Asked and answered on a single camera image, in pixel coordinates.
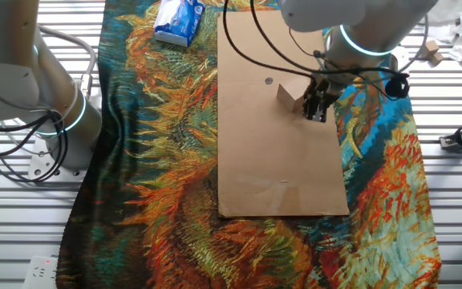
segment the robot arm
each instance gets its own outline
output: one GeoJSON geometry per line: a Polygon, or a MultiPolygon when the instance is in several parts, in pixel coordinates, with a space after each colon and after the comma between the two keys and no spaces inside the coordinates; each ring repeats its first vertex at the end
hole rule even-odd
{"type": "MultiPolygon", "coordinates": [[[[437,0],[279,0],[286,24],[296,31],[334,26],[325,43],[321,69],[342,71],[377,67],[437,3],[437,0]]],[[[332,105],[357,75],[325,75],[312,83],[309,98],[316,103],[308,119],[325,122],[332,105]]]]}
{"type": "MultiPolygon", "coordinates": [[[[38,10],[39,0],[0,0],[0,120],[20,118],[30,123],[43,116],[33,112],[39,108],[59,112],[69,140],[63,166],[85,169],[101,115],[44,43],[37,27],[38,10]]],[[[52,122],[38,133],[49,148],[57,146],[52,122]]],[[[52,156],[58,159],[60,152],[52,156]]]]}

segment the sunflower print cloth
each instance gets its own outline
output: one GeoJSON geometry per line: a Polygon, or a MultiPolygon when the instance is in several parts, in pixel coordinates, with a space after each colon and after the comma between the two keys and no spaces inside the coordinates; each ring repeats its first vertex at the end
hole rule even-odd
{"type": "Polygon", "coordinates": [[[154,39],[159,2],[106,1],[103,130],[63,236],[58,289],[436,288],[441,261],[411,103],[372,86],[349,87],[334,106],[350,216],[218,217],[223,0],[205,4],[183,48],[154,39]]]}

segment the wooden block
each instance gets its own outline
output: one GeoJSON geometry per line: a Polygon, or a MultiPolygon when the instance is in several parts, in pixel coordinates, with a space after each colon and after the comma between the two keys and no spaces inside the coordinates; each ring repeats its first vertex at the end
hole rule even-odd
{"type": "Polygon", "coordinates": [[[278,88],[278,100],[289,112],[302,112],[302,105],[304,105],[304,92],[309,84],[309,79],[303,79],[300,77],[286,82],[281,82],[278,88]]]}
{"type": "Polygon", "coordinates": [[[432,66],[438,66],[438,64],[440,64],[443,61],[443,59],[445,59],[445,58],[441,55],[441,53],[438,52],[438,53],[434,54],[431,57],[431,60],[429,60],[429,61],[431,62],[432,66]]]}
{"type": "Polygon", "coordinates": [[[423,47],[423,52],[420,57],[429,58],[433,56],[434,54],[436,54],[436,52],[438,52],[439,49],[440,49],[440,46],[438,45],[438,43],[436,43],[436,41],[434,40],[427,41],[427,43],[425,43],[425,47],[423,47]]]}

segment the brown cardboard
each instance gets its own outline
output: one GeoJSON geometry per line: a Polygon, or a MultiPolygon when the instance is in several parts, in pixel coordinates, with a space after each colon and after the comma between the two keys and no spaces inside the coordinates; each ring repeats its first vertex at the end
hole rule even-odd
{"type": "Polygon", "coordinates": [[[436,43],[436,41],[427,41],[427,43],[425,43],[425,47],[423,47],[422,55],[420,57],[430,58],[431,56],[436,54],[436,52],[438,52],[439,49],[440,46],[438,45],[438,43],[436,43]]]}
{"type": "MultiPolygon", "coordinates": [[[[318,68],[297,49],[279,11],[257,12],[272,42],[288,57],[318,68]]],[[[293,68],[265,43],[250,12],[228,14],[235,44],[250,57],[293,68]]],[[[299,44],[321,50],[322,32],[294,33],[299,44]]],[[[325,124],[286,110],[280,83],[304,76],[248,62],[229,45],[218,23],[218,198],[224,217],[347,215],[341,151],[332,108],[325,124]],[[266,84],[266,78],[274,82],[266,84]]]]}
{"type": "Polygon", "coordinates": [[[440,64],[443,59],[445,58],[441,55],[441,53],[438,52],[434,54],[429,61],[431,62],[432,66],[435,67],[438,66],[438,64],[440,64]]]}

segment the metal grating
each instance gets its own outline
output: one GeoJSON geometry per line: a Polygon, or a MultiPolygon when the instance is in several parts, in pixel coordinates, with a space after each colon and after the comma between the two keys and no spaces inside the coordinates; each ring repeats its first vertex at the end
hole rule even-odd
{"type": "MultiPolygon", "coordinates": [[[[42,0],[38,21],[97,48],[103,9],[101,0],[42,0]]],[[[415,29],[403,41],[413,55],[422,41],[421,31],[415,29]]],[[[60,39],[45,40],[73,78],[79,79],[88,65],[84,50],[60,39]]],[[[442,46],[440,52],[447,57],[450,49],[442,46]]],[[[462,125],[462,68],[445,59],[432,69],[426,63],[415,63],[411,72],[411,99],[443,259],[440,289],[462,289],[462,155],[443,152],[438,142],[439,136],[452,134],[462,125]]],[[[94,79],[91,101],[100,104],[97,70],[94,79]]],[[[15,137],[22,139],[23,134],[15,137]]],[[[27,148],[32,149],[33,142],[27,148]]],[[[2,149],[13,146],[4,135],[0,135],[0,145],[2,149]]],[[[27,173],[28,153],[19,151],[7,159],[27,173]]],[[[0,289],[21,288],[32,255],[58,254],[77,191],[77,186],[24,188],[0,176],[0,289]]]]}

